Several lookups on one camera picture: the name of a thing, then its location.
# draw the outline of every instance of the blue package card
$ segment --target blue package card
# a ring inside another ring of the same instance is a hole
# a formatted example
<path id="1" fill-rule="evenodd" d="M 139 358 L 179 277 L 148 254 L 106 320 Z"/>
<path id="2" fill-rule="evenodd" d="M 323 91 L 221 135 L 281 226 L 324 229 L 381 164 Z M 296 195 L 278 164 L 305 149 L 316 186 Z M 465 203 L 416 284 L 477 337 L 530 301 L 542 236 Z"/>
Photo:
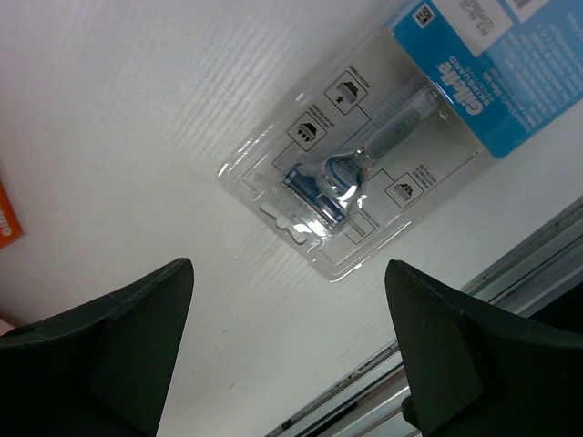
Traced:
<path id="1" fill-rule="evenodd" d="M 583 0 L 423 1 L 387 25 L 496 158 L 583 97 Z"/>

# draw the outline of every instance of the white surface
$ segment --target white surface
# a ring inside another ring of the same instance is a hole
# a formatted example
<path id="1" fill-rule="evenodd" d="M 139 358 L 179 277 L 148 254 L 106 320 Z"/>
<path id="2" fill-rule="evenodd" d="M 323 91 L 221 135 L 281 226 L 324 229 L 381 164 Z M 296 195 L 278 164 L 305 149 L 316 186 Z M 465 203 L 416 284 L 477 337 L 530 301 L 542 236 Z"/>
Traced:
<path id="1" fill-rule="evenodd" d="M 461 286 L 575 201 L 583 106 L 339 284 L 218 186 L 220 162 L 380 0 L 5 0 L 0 175 L 32 321 L 179 256 L 197 285 L 159 436 L 261 436 L 392 336 L 384 266 Z"/>

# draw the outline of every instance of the barcode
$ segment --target barcode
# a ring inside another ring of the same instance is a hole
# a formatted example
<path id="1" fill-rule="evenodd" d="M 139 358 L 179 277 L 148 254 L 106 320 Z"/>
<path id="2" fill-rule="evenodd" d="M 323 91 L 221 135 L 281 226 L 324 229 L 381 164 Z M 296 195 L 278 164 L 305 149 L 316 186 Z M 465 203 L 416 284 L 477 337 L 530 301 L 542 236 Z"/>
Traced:
<path id="1" fill-rule="evenodd" d="M 435 13 L 431 7 L 427 3 L 422 5 L 416 12 L 413 14 L 414 20 L 417 22 L 419 27 L 422 29 L 425 28 L 429 23 L 433 21 L 435 18 Z"/>
<path id="2" fill-rule="evenodd" d="M 532 0 L 513 0 L 513 1 L 519 10 L 524 9 L 525 6 L 532 2 Z"/>

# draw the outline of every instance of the transparent plastic packaging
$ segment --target transparent plastic packaging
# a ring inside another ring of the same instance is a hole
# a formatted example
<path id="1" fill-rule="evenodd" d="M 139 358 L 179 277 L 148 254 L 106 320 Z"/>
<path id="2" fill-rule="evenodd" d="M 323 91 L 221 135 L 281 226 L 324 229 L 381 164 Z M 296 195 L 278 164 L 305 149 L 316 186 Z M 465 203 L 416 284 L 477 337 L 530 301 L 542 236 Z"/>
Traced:
<path id="1" fill-rule="evenodd" d="M 219 173 L 225 189 L 332 281 L 493 161 L 383 27 L 403 2 L 388 3 Z"/>

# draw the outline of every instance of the orange box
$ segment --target orange box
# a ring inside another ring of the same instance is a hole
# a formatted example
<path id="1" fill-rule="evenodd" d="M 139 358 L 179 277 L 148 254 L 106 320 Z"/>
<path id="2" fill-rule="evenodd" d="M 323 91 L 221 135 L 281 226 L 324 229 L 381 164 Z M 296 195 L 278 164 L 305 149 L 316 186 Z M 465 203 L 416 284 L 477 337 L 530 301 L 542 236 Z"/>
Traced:
<path id="1" fill-rule="evenodd" d="M 0 182 L 0 249 L 22 236 L 22 228 L 18 224 L 15 212 L 10 206 L 8 196 Z"/>

